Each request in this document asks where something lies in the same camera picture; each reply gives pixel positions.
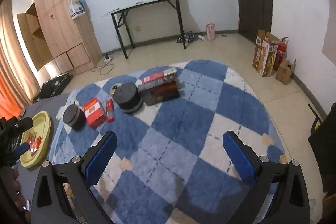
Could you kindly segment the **person's left hand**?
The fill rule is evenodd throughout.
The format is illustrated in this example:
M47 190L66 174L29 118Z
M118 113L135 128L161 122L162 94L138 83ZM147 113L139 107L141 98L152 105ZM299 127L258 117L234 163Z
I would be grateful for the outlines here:
M13 201L20 213L24 215L26 223L31 223L31 213L26 209L26 200L21 194L21 184L17 180L19 172L17 169L10 168L10 191L13 192Z

